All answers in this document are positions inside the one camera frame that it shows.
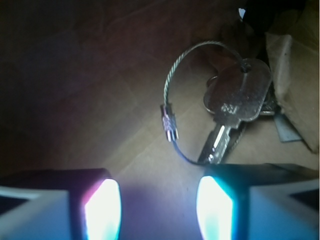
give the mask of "floor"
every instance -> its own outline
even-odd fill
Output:
[[[0,176],[107,168],[121,189],[120,239],[201,239],[196,192],[204,168],[167,142],[163,86],[175,59],[199,40],[249,55],[235,24],[244,2],[1,1]],[[230,62],[204,47],[176,72],[169,97],[179,144],[192,159],[215,126],[203,107],[206,81]],[[225,162],[319,169],[319,154],[303,141],[281,143],[272,117],[261,117]]]

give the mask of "key head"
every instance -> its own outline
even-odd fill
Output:
[[[225,68],[203,98],[206,109],[214,114],[214,121],[233,129],[241,121],[251,122],[259,116],[272,82],[271,71],[263,61],[245,61],[250,65],[247,73],[241,71],[238,63]]]

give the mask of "bright white light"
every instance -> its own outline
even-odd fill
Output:
[[[231,239],[233,200],[211,176],[204,176],[199,182],[196,214],[203,239]]]
[[[215,149],[217,148],[218,144],[220,143],[222,134],[224,134],[224,131],[225,131],[225,126],[222,125],[221,128],[220,128],[220,131],[218,133],[218,136],[216,137],[216,140],[215,140],[215,142],[213,144],[213,148],[215,148]]]
[[[84,206],[88,240],[116,240],[121,224],[118,183],[106,179]]]

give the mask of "key blade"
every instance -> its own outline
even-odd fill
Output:
[[[210,162],[219,164],[227,150],[230,141],[231,127],[217,124],[210,132],[205,145],[198,158],[198,162]]]

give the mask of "silver key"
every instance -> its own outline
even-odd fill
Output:
[[[263,61],[246,59],[246,62],[250,65],[247,73],[241,72],[238,64],[224,69],[204,95],[204,105],[214,113],[216,126],[209,134],[198,162],[219,164],[230,141],[231,130],[237,129],[241,122],[255,120],[260,114],[272,75]]]
[[[218,76],[213,76],[208,79],[206,82],[206,87],[209,88],[209,86],[212,85],[212,89],[214,88],[214,85],[217,82],[217,77]],[[279,108],[278,102],[275,96],[275,88],[273,84],[270,85],[268,92],[265,96],[261,111],[260,111],[260,116],[274,116],[276,114],[277,109]]]

